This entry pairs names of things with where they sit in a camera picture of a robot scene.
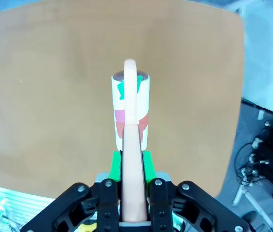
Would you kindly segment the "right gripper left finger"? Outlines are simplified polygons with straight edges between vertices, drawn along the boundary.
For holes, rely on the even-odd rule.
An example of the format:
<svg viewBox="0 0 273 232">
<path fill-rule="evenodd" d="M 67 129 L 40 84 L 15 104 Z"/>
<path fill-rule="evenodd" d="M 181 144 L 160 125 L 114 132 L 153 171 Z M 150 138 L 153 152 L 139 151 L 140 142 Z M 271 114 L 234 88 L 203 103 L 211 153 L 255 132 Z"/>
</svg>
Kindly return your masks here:
<svg viewBox="0 0 273 232">
<path fill-rule="evenodd" d="M 22 232 L 74 232 L 81 223 L 97 215 L 97 232 L 119 232 L 119 186 L 121 151 L 113 153 L 109 178 L 91 187 L 75 183 L 38 213 Z"/>
</svg>

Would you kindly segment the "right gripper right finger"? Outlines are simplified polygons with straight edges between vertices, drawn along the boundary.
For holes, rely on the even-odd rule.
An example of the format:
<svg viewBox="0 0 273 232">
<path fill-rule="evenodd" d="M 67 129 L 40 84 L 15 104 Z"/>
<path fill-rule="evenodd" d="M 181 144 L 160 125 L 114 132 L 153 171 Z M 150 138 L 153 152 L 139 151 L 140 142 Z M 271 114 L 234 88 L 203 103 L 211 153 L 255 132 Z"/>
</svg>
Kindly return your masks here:
<svg viewBox="0 0 273 232">
<path fill-rule="evenodd" d="M 249 224 L 192 181 L 174 185 L 155 172 L 149 151 L 143 152 L 151 224 L 144 232 L 175 232 L 176 218 L 198 232 L 249 232 Z"/>
</svg>

